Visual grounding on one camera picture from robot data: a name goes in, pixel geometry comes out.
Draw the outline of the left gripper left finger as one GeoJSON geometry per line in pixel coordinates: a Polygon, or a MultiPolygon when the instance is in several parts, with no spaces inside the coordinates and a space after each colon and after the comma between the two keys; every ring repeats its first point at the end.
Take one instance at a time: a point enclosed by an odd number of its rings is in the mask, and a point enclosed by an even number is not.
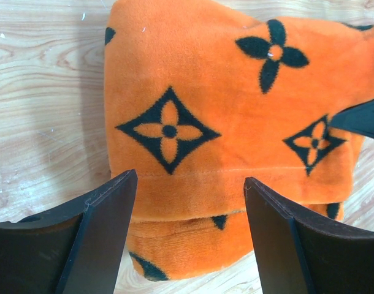
{"type": "Polygon", "coordinates": [[[0,293],[113,293],[134,206],[128,170],[18,222],[0,222],[0,293]]]}

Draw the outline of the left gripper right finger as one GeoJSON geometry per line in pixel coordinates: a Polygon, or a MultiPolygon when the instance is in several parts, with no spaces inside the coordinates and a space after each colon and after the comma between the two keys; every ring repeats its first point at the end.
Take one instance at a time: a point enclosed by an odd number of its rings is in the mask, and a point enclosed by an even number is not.
{"type": "Polygon", "coordinates": [[[263,293],[374,293],[374,232],[295,203],[256,178],[244,194],[263,293]]]}

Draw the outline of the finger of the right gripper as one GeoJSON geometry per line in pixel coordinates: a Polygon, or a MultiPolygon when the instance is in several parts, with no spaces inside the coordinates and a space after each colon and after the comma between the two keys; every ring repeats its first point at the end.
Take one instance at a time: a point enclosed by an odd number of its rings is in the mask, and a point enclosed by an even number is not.
{"type": "Polygon", "coordinates": [[[337,113],[330,126],[374,139],[374,99],[337,113]]]}

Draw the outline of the orange patterned pillowcase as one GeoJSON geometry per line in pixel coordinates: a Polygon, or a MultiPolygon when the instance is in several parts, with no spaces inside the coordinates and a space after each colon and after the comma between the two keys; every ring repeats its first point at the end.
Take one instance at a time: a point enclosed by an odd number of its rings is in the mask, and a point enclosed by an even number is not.
{"type": "Polygon", "coordinates": [[[374,24],[117,1],[104,71],[110,171],[137,173],[127,247],[146,279],[212,273],[252,251],[247,177],[342,219],[364,139],[330,120],[374,99],[374,24]]]}

